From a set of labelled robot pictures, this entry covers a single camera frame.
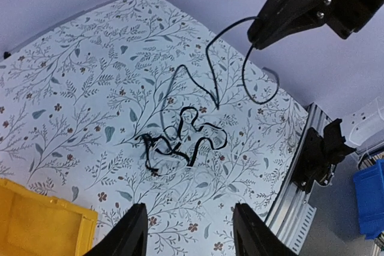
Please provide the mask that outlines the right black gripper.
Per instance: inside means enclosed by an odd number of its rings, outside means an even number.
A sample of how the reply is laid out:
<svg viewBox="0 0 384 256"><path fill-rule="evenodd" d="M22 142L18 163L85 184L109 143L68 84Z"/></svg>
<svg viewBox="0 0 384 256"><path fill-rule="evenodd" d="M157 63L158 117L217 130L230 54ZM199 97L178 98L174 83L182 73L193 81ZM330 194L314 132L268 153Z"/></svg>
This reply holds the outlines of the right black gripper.
<svg viewBox="0 0 384 256"><path fill-rule="evenodd" d="M255 49L263 50L289 35L328 25L345 40L382 5L383 0L266 0L247 37Z"/></svg>

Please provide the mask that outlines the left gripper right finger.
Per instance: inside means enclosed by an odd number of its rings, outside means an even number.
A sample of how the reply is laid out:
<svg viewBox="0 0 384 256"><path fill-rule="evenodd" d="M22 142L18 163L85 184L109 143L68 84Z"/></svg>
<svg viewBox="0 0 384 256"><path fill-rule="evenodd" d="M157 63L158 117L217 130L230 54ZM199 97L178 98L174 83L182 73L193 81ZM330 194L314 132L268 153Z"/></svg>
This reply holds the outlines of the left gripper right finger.
<svg viewBox="0 0 384 256"><path fill-rule="evenodd" d="M236 203L233 211L235 253L240 256L296 255L246 203Z"/></svg>

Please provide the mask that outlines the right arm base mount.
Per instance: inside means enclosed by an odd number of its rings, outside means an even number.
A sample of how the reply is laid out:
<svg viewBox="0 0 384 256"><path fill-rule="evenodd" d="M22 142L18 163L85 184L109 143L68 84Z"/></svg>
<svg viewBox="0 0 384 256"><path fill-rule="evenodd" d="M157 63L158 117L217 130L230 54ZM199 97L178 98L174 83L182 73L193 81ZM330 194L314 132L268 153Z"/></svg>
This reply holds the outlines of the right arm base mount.
<svg viewBox="0 0 384 256"><path fill-rule="evenodd" d="M319 184L329 182L334 168L346 156L356 151L346 144L346 138L341 133L341 123L341 119L336 119L327 124L323 129L323 135L313 127L307 131L292 174L292 182L306 194L311 192L314 182Z"/></svg>

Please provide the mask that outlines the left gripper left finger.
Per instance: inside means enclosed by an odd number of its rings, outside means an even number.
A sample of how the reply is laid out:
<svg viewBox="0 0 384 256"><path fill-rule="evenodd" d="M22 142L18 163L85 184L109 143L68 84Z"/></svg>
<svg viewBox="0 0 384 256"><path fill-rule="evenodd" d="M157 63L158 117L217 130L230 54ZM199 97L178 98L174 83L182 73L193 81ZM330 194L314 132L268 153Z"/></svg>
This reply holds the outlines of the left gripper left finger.
<svg viewBox="0 0 384 256"><path fill-rule="evenodd" d="M145 256L148 241L146 205L134 204L86 256Z"/></svg>

